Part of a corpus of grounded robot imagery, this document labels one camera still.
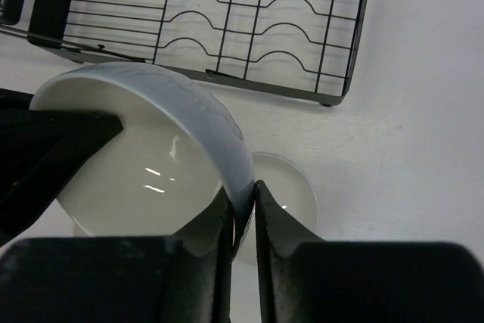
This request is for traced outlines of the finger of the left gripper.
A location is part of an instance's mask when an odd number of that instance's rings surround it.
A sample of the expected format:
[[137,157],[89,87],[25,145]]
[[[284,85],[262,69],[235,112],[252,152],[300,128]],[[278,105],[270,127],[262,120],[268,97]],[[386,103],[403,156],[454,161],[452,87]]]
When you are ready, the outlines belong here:
[[118,116],[32,110],[33,95],[1,90],[1,244],[25,232],[68,182],[121,133]]

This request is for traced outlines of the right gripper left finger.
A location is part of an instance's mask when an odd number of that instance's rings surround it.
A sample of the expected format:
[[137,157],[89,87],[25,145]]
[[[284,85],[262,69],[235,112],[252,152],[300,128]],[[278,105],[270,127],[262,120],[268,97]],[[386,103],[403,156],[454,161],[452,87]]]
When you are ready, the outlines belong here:
[[232,229],[220,190],[172,235],[18,241],[1,258],[1,320],[227,322]]

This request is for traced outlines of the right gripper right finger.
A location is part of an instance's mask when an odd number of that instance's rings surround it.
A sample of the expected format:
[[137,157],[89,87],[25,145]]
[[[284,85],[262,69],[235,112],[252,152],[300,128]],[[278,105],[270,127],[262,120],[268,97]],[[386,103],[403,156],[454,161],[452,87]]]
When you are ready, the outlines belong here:
[[325,241],[256,184],[264,322],[481,322],[483,269],[460,244]]

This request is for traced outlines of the light blue bowl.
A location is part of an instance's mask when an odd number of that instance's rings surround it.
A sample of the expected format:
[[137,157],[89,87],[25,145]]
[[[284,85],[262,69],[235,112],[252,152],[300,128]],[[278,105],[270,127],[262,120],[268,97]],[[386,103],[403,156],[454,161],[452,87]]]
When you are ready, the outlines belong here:
[[292,161],[268,152],[252,153],[257,180],[262,180],[280,207],[314,232],[318,224],[318,197],[311,181]]
[[107,112],[123,125],[58,195],[86,234],[171,234],[224,189],[245,235],[253,159],[226,107],[197,82],[153,64],[94,64],[48,80],[30,108]]

